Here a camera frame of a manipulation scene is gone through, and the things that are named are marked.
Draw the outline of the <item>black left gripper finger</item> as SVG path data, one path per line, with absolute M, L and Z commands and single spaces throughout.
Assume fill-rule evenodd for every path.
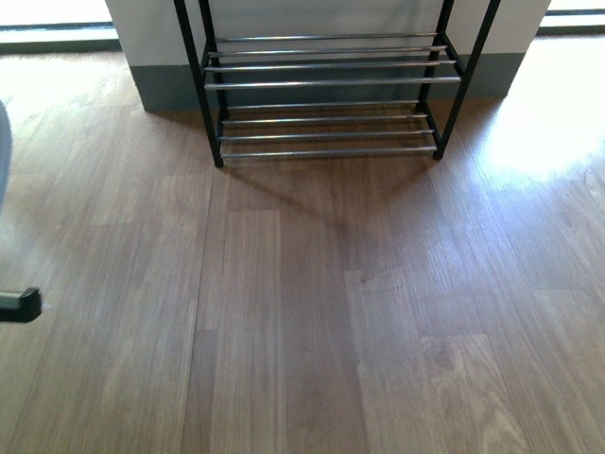
M 29 323 L 42 314 L 42 294 L 38 288 L 1 291 L 1 321 Z

